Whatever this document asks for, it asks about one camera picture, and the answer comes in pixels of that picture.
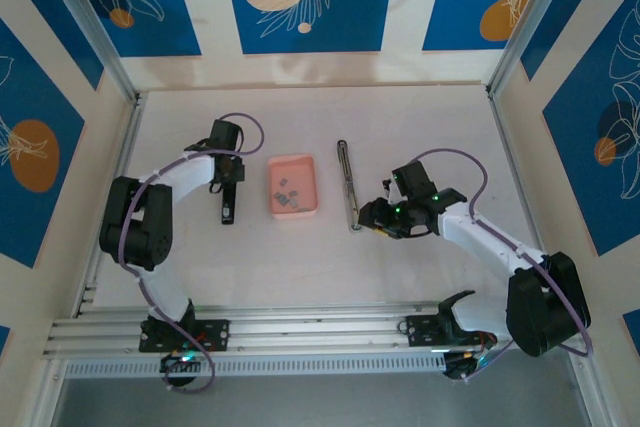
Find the metal frame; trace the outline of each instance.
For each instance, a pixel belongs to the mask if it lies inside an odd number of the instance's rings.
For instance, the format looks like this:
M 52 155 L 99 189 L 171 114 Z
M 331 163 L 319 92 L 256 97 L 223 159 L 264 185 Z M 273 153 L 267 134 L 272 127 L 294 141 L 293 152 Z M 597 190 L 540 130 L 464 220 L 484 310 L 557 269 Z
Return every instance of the metal frame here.
M 506 76 L 511 69 L 520 61 L 520 56 L 531 40 L 533 33 L 538 28 L 544 13 L 547 11 L 551 0 L 529 0 L 527 6 L 520 16 L 516 28 L 507 42 L 502 57 L 498 62 L 496 70 L 489 79 L 487 91 L 492 99 L 500 89 Z
M 137 99 L 137 92 L 124 69 L 120 56 L 116 51 L 107 31 L 100 22 L 89 0 L 62 0 L 73 16 L 76 24 L 89 41 L 89 44 L 104 65 L 105 70 L 111 74 L 116 85 L 129 100 Z
M 495 95 L 517 63 L 551 0 L 531 0 L 494 72 L 488 95 L 504 150 L 521 198 L 530 231 L 540 243 L 520 182 Z M 113 44 L 87 0 L 65 0 L 105 67 L 125 95 L 136 98 Z M 129 162 L 146 98 L 132 111 L 114 174 Z M 25 427 L 49 425 L 62 380 L 69 378 L 155 377 L 158 354 L 137 351 L 139 323 L 145 309 L 94 309 L 93 295 L 100 250 L 97 239 L 76 298 L 73 318 L 54 321 L 44 360 L 39 366 L 39 390 L 23 422 Z M 472 350 L 454 346 L 410 348 L 398 324 L 407 315 L 433 314 L 436 302 L 326 307 L 214 309 L 198 311 L 201 319 L 232 320 L 229 349 L 215 353 L 219 375 L 310 375 L 324 373 L 425 372 L 444 368 L 443 352 Z M 621 425 L 613 399 L 599 387 L 595 360 L 572 358 L 588 414 L 594 425 Z M 207 375 L 201 364 L 198 375 Z

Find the white robotic arm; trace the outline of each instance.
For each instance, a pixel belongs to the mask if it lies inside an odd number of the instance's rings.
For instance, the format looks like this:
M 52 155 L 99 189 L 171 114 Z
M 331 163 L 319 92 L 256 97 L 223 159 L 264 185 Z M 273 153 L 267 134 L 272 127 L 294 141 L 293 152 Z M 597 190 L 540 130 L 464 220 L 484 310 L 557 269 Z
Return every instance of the white robotic arm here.
M 239 126 L 218 119 L 209 137 L 187 147 L 184 161 L 172 166 L 162 176 L 157 177 L 156 172 L 140 179 L 118 177 L 111 185 L 100 231 L 100 247 L 119 263 L 118 246 L 121 237 L 125 236 L 127 269 L 137 272 L 138 282 L 143 283 L 144 291 L 155 304 L 149 313 L 159 321 L 163 319 L 158 310 L 172 321 L 181 322 L 190 306 L 174 267 L 170 261 L 165 262 L 173 241 L 173 207 L 202 185 L 220 184 L 223 191 L 222 223 L 231 224 L 236 183 L 244 180 L 244 166 L 238 156 L 203 154 L 191 157 L 194 151 L 234 152 L 241 135 Z M 138 215 L 132 218 L 127 232 L 123 232 L 134 194 L 152 177 L 155 180 L 150 182 L 136 205 Z
M 209 184 L 215 174 L 215 158 L 209 156 L 189 160 L 152 182 L 152 185 L 171 187 L 173 192 L 172 207 L 196 188 Z M 171 261 L 156 265 L 151 271 L 140 266 L 132 266 L 140 273 L 147 292 L 155 304 L 171 320 L 180 322 L 189 308 L 189 297 L 182 289 L 182 282 L 177 276 Z M 154 308 L 149 314 L 158 320 L 163 320 Z
M 394 170 L 383 185 L 388 198 L 367 203 L 360 210 L 360 225 L 394 239 L 441 235 L 482 262 L 505 286 L 503 295 L 465 291 L 440 304 L 430 325 L 450 343 L 466 342 L 477 332 L 491 333 L 512 338 L 526 353 L 538 356 L 576 334 L 577 322 L 558 289 L 550 289 L 538 270 L 562 290 L 582 324 L 589 325 L 589 310 L 569 257 L 561 252 L 549 256 L 472 214 L 462 194 L 450 188 L 438 191 L 418 161 Z

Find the plastic tray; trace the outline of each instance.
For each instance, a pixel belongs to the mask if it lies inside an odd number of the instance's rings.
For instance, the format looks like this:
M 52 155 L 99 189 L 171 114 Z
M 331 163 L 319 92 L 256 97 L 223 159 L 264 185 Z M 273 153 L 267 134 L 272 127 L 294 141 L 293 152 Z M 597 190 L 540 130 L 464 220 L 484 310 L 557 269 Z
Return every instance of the plastic tray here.
M 312 217 L 316 214 L 318 189 L 315 163 L 311 155 L 272 157 L 269 159 L 268 169 L 269 210 L 276 219 L 293 220 Z M 276 199 L 277 194 L 286 196 L 285 205 Z

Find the purple cable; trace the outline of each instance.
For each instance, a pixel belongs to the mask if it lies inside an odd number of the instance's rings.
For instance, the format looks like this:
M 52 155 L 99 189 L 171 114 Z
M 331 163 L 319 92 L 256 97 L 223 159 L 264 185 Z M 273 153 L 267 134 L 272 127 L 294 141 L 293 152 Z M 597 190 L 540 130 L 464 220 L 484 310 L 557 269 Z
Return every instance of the purple cable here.
M 476 224 L 478 224 L 481 228 L 483 228 L 484 230 L 489 232 L 491 235 L 493 235 L 495 238 L 500 240 L 507 247 L 509 247 L 512 251 L 517 252 L 518 251 L 518 246 L 516 244 L 511 242 L 509 239 L 507 239 L 504 235 L 502 235 L 500 232 L 495 230 L 490 225 L 487 225 L 486 223 L 484 223 L 480 219 L 476 219 L 476 210 L 475 210 L 476 202 L 478 201 L 478 199 L 480 198 L 482 193 L 485 191 L 485 189 L 487 188 L 487 184 L 489 183 L 489 173 L 487 172 L 487 169 L 485 168 L 485 166 L 482 165 L 482 162 L 480 162 L 473 155 L 471 155 L 471 154 L 469 154 L 467 152 L 464 152 L 463 150 L 450 149 L 450 148 L 445 148 L 445 147 L 438 148 L 438 149 L 427 150 L 426 152 L 423 152 L 420 155 L 416 156 L 412 160 L 412 162 L 418 161 L 418 160 L 422 159 L 423 157 L 426 157 L 427 155 L 437 154 L 437 153 L 441 153 L 441 152 L 462 155 L 463 157 L 466 157 L 467 159 L 471 160 L 474 164 L 476 164 L 478 166 L 478 168 L 482 172 L 482 185 L 480 186 L 478 191 L 473 195 L 473 197 L 471 198 L 471 201 L 469 202 L 469 215 L 476 222 Z M 578 355 L 580 357 L 590 357 L 591 354 L 593 353 L 593 342 L 591 340 L 591 336 L 587 332 L 587 328 L 582 323 L 582 319 L 580 319 L 580 316 L 576 312 L 576 309 L 573 308 L 573 305 L 571 305 L 571 302 L 569 302 L 569 299 L 567 298 L 567 296 L 564 294 L 564 292 L 562 292 L 562 289 L 560 288 L 560 286 L 556 283 L 555 280 L 553 280 L 551 278 L 551 276 L 547 273 L 547 271 L 544 270 L 540 266 L 540 264 L 538 264 L 535 260 L 533 260 L 531 258 L 531 256 L 529 254 L 527 254 L 527 253 L 522 254 L 522 258 L 524 260 L 526 260 L 529 264 L 531 264 L 531 266 L 534 269 L 536 269 L 536 272 L 538 272 L 542 276 L 542 278 L 547 282 L 547 284 L 549 284 L 549 287 L 551 289 L 553 289 L 553 291 L 558 295 L 558 298 L 560 299 L 562 304 L 565 306 L 565 308 L 569 312 L 569 315 L 571 316 L 571 319 L 576 324 L 576 327 L 578 327 L 578 330 L 580 331 L 580 334 L 582 335 L 582 338 L 584 339 L 584 343 L 585 343 L 585 346 L 587 348 L 587 351 L 586 352 L 582 352 L 580 350 L 574 349 L 573 347 L 569 347 L 568 345 L 564 345 L 564 344 L 560 344 L 560 347 L 562 347 L 567 352 L 570 352 L 572 354 Z M 500 357 L 502 357 L 502 355 L 507 351 L 507 349 L 511 346 L 512 343 L 513 343 L 513 340 L 511 342 L 509 342 L 505 347 L 503 347 L 498 352 L 498 355 L 496 355 L 487 365 L 485 365 L 480 370 L 478 370 L 478 371 L 474 372 L 473 374 L 469 375 L 468 377 L 466 377 L 465 381 L 468 381 L 472 377 L 475 377 L 477 374 L 482 372 L 484 369 L 486 369 L 493 362 L 495 362 Z
M 147 287 L 144 285 L 144 281 L 142 279 L 141 274 L 134 268 L 129 267 L 124 259 L 124 246 L 125 246 L 125 240 L 127 238 L 127 233 L 129 232 L 129 226 L 131 225 L 131 219 L 133 218 L 133 214 L 136 210 L 136 206 L 138 205 L 138 202 L 140 201 L 140 198 L 142 197 L 142 194 L 144 193 L 144 191 L 146 190 L 147 187 L 149 187 L 149 185 L 159 179 L 160 177 L 162 177 L 164 174 L 166 174 L 167 172 L 169 172 L 172 169 L 175 169 L 177 166 L 188 162 L 190 160 L 196 159 L 198 157 L 203 157 L 205 155 L 211 155 L 211 154 L 226 154 L 226 155 L 241 155 L 241 156 L 246 156 L 246 155 L 251 155 L 251 154 L 255 154 L 256 152 L 258 152 L 262 146 L 264 145 L 264 129 L 262 128 L 262 125 L 260 125 L 260 122 L 258 122 L 255 118 L 253 118 L 252 116 L 250 116 L 249 114 L 245 114 L 242 112 L 233 112 L 230 114 L 226 114 L 222 117 L 220 117 L 220 120 L 226 119 L 228 117 L 244 117 L 246 119 L 249 119 L 251 122 L 253 122 L 256 127 L 258 127 L 258 130 L 260 131 L 260 142 L 258 144 L 258 146 L 255 149 L 249 150 L 247 152 L 235 152 L 233 150 L 222 150 L 222 149 L 210 149 L 210 150 L 205 150 L 203 152 L 194 152 L 191 155 L 186 155 L 181 157 L 180 159 L 174 160 L 173 162 L 171 162 L 169 165 L 167 165 L 166 167 L 160 169 L 160 171 L 158 171 L 157 174 L 153 174 L 151 177 L 149 177 L 147 180 L 144 181 L 144 183 L 140 186 L 140 188 L 138 188 L 138 190 L 136 191 L 135 195 L 133 196 L 133 198 L 131 199 L 131 205 L 129 205 L 129 210 L 127 210 L 127 215 L 124 218 L 124 223 L 122 224 L 122 233 L 120 234 L 120 241 L 118 242 L 118 263 L 120 264 L 120 266 L 126 270 L 127 272 L 129 272 L 130 274 L 132 274 L 137 282 L 138 282 L 138 286 L 140 287 L 140 292 L 142 292 L 142 296 L 144 297 L 144 299 L 147 301 L 147 304 L 149 304 L 149 307 L 151 307 L 153 309 L 153 311 L 160 317 L 162 318 L 162 320 L 164 320 L 167 324 L 169 324 L 171 327 L 173 327 L 177 332 L 179 332 L 182 336 L 184 336 L 184 338 L 186 338 L 189 342 L 191 342 L 194 347 L 196 347 L 200 352 L 202 352 L 202 354 L 204 355 L 204 358 L 206 359 L 207 363 L 209 364 L 209 366 L 211 367 L 211 377 L 209 377 L 209 381 L 202 387 L 198 387 L 196 389 L 178 389 L 173 387 L 172 385 L 169 384 L 168 380 L 169 380 L 169 373 L 171 371 L 171 369 L 167 369 L 165 375 L 164 375 L 164 382 L 167 384 L 167 388 L 169 390 L 172 390 L 174 392 L 180 392 L 183 394 L 198 394 L 201 392 L 204 392 L 205 390 L 207 390 L 209 387 L 211 387 L 211 385 L 213 385 L 213 381 L 215 379 L 216 376 L 216 372 L 215 372 L 215 364 L 213 362 L 213 359 L 211 358 L 211 355 L 209 354 L 209 352 L 207 352 L 207 349 L 205 349 L 200 342 L 198 342 L 195 338 L 193 338 L 193 336 L 191 334 L 189 334 L 186 330 L 184 330 L 182 327 L 180 327 L 178 325 L 177 322 L 175 322 L 173 319 L 171 319 L 170 317 L 168 317 L 159 307 L 158 305 L 155 303 L 155 301 L 153 300 L 153 298 L 151 297 L 151 295 L 149 294 L 149 291 L 147 290 Z

